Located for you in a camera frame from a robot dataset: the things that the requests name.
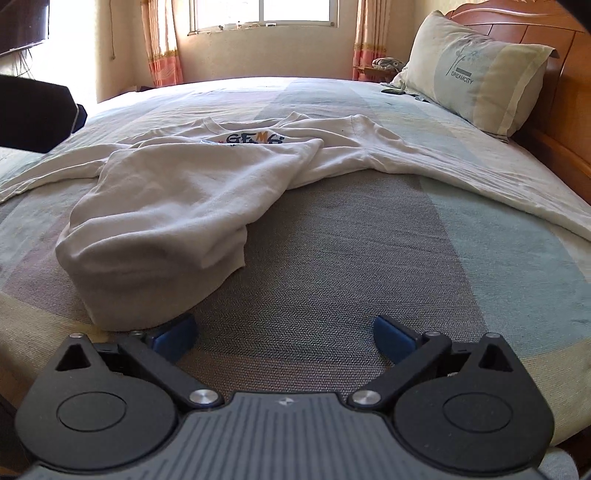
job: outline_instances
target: window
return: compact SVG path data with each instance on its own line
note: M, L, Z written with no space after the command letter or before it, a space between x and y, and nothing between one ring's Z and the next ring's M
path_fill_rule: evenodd
M190 0L191 31L218 25L331 25L338 0Z

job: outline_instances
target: television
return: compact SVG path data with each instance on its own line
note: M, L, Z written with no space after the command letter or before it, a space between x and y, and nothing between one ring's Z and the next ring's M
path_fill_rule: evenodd
M49 0L0 0L0 56L37 45L48 34Z

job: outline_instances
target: printed graphic on t-shirt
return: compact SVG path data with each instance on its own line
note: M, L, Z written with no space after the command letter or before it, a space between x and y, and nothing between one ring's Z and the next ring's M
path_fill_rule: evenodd
M236 145L240 143L259 143L259 144L282 144L285 140L283 135L273 133L269 130L259 132L237 132L224 136L217 137L215 140L202 140L203 143L222 143L229 145Z
M268 143L280 144L283 143L285 137L274 134L269 131L261 132L242 132L230 134L226 137L224 143Z

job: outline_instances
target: blue gripper pad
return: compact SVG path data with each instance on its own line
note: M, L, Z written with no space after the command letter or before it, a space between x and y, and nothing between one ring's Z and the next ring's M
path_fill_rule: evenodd
M393 364L404 360L420 346L420 335L386 316L374 319L374 343Z
M197 323L192 314L186 313L147 332L146 345L174 364L196 341Z

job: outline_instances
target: white t-shirt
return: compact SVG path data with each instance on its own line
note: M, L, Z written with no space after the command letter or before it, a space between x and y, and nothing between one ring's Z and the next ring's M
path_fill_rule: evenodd
M191 308L244 266L246 225L285 190L366 168L441 180L591 240L588 213L550 201L535 179L524 188L524 179L407 144L362 115L156 129L48 159L0 187L0 201L99 176L56 256L95 323L141 329Z

